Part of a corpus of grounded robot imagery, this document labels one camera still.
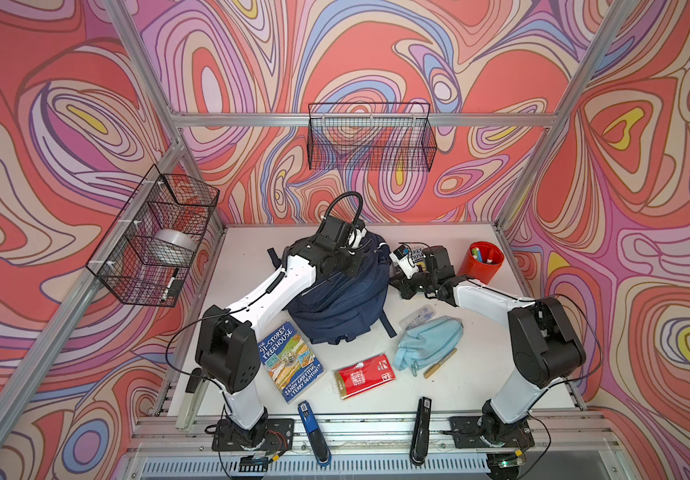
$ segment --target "vent grille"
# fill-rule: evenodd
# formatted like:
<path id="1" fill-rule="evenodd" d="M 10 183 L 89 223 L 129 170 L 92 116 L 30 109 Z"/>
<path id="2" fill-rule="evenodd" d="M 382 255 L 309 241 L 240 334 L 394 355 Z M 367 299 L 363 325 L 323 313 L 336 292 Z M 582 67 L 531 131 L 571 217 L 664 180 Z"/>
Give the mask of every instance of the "vent grille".
<path id="1" fill-rule="evenodd" d="M 223 456 L 222 463 L 231 477 L 256 476 L 256 473 L 238 472 L 238 457 Z M 142 470 L 143 478 L 199 478 L 214 477 L 221 473 L 219 459 L 215 457 L 148 458 Z M 422 473 L 489 473 L 485 453 L 430 454 L 421 467 L 409 461 L 407 454 L 341 455 L 332 456 L 331 464 L 321 468 L 311 456 L 283 456 L 267 470 L 266 476 L 339 476 L 389 475 Z"/>

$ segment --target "red pouch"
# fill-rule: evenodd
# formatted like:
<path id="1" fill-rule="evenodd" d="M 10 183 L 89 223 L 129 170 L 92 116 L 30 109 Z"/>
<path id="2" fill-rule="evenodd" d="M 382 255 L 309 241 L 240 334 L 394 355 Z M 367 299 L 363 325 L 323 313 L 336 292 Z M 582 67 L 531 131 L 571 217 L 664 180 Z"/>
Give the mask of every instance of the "red pouch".
<path id="1" fill-rule="evenodd" d="M 381 353 L 356 365 L 334 371 L 340 398 L 350 398 L 396 379 L 388 357 Z"/>

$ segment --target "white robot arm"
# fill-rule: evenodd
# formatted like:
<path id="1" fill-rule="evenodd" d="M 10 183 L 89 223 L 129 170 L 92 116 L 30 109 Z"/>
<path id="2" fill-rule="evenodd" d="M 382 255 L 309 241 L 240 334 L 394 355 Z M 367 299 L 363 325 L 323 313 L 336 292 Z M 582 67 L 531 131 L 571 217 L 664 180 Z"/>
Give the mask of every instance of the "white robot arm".
<path id="1" fill-rule="evenodd" d="M 334 205 L 348 196 L 359 199 L 350 223 L 331 215 Z M 262 442 L 267 420 L 254 384 L 260 368 L 257 333 L 297 294 L 312 286 L 318 275 L 328 278 L 336 272 L 350 276 L 358 272 L 363 254 L 357 248 L 367 232 L 358 219 L 362 202 L 356 192 L 340 195 L 327 209 L 315 235 L 284 250 L 275 273 L 241 300 L 226 309 L 212 306 L 202 317 L 196 363 L 221 386 L 231 427 L 247 448 Z"/>
<path id="2" fill-rule="evenodd" d="M 552 297 L 522 298 L 457 276 L 442 246 L 423 250 L 423 272 L 402 265 L 399 261 L 405 252 L 401 250 L 391 254 L 399 271 L 390 283 L 404 299 L 422 292 L 427 298 L 478 312 L 508 329 L 515 369 L 503 388 L 484 403 L 477 432 L 486 444 L 502 446 L 542 394 L 586 360 L 563 306 Z"/>
<path id="3" fill-rule="evenodd" d="M 318 232 L 288 247 L 273 275 L 226 309 L 212 306 L 201 322 L 196 363 L 221 385 L 232 428 L 248 448 L 262 442 L 267 420 L 267 410 L 254 384 L 260 368 L 256 332 L 262 332 L 294 296 L 315 283 L 318 275 L 326 278 L 334 272 L 358 272 L 356 248 L 366 233 L 358 219 L 360 208 L 352 223 L 330 215 L 336 202 L 348 195 L 360 198 L 348 192 L 335 199 Z M 585 361 L 582 344 L 556 299 L 520 298 L 456 276 L 442 246 L 429 247 L 423 253 L 427 267 L 423 272 L 399 264 L 402 254 L 398 250 L 391 255 L 402 267 L 391 278 L 391 285 L 403 298 L 422 292 L 428 298 L 478 312 L 510 331 L 515 369 L 503 389 L 482 407 L 479 425 L 485 443 L 501 446 L 542 393 Z"/>

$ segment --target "pink wall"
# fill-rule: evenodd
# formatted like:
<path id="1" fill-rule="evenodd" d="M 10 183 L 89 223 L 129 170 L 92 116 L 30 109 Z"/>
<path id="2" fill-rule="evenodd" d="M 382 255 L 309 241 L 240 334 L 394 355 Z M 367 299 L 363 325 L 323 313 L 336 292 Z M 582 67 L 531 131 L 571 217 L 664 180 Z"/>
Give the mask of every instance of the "pink wall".
<path id="1" fill-rule="evenodd" d="M 690 479 L 690 1 L 638 6 L 507 236 L 534 295 L 588 313 L 580 389 L 639 472 Z"/>
<path id="2" fill-rule="evenodd" d="M 0 1 L 0 390 L 168 145 L 98 2 L 48 4 Z M 112 473 L 213 243 L 174 309 L 100 292 L 0 451 L 0 478 Z"/>
<path id="3" fill-rule="evenodd" d="M 174 110 L 307 112 L 411 101 L 435 112 L 551 112 L 604 2 L 150 0 L 134 20 Z M 439 128 L 428 173 L 310 171 L 306 128 L 183 132 L 230 223 L 316 222 L 345 190 L 378 222 L 492 221 L 542 129 Z"/>

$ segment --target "wire basket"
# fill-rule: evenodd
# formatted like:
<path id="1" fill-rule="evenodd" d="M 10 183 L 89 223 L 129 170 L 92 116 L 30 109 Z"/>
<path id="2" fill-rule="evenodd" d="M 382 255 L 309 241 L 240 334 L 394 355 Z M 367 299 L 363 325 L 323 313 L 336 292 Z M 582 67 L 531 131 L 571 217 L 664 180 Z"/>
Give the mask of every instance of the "wire basket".
<path id="1" fill-rule="evenodd" d="M 122 303 L 175 306 L 217 208 L 219 193 L 187 175 L 158 174 L 108 258 L 100 262 L 98 270 L 89 269 Z M 186 235 L 195 249 L 158 238 L 162 230 Z"/>
<path id="2" fill-rule="evenodd" d="M 311 170 L 430 171 L 436 138 L 424 102 L 308 105 Z"/>

